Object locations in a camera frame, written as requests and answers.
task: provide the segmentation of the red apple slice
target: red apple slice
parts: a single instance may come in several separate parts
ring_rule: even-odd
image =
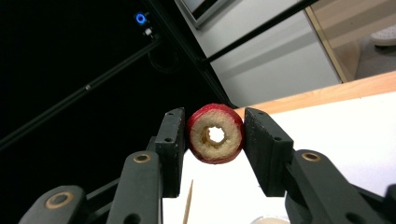
[[[215,141],[212,128],[221,129],[224,137]],[[221,164],[236,158],[243,146],[244,123],[227,105],[209,104],[201,107],[187,121],[189,148],[200,161]]]

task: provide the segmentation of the blue light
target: blue light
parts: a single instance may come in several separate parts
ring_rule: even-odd
[[[143,13],[137,13],[136,16],[134,17],[140,25],[143,25],[147,20],[146,17]]]

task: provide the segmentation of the apple skin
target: apple skin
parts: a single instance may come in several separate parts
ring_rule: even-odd
[[[197,120],[200,119],[203,115],[205,115],[208,112],[213,112],[213,111],[219,111],[219,112],[221,112],[222,116],[228,116],[229,118],[231,118],[233,123],[227,123],[227,125],[233,125],[240,134],[240,141],[235,143],[235,144],[238,144],[236,146],[236,151],[234,153],[228,155],[225,158],[204,157],[200,153],[198,148],[196,148],[197,146],[195,146],[192,141],[192,138],[198,137],[198,136],[194,136],[191,134],[192,127],[196,124]],[[241,117],[239,117],[239,115],[235,111],[233,111],[233,109],[231,109],[230,107],[228,107],[227,105],[224,105],[224,104],[204,105],[203,107],[201,107],[200,109],[198,109],[195,113],[193,113],[191,115],[191,117],[187,121],[186,129],[187,129],[187,135],[188,135],[188,139],[189,139],[188,145],[189,145],[189,148],[190,148],[192,154],[199,161],[202,161],[205,163],[222,164],[222,163],[232,161],[239,155],[239,153],[241,152],[243,145],[244,145],[244,139],[245,139],[244,122],[242,121]]]

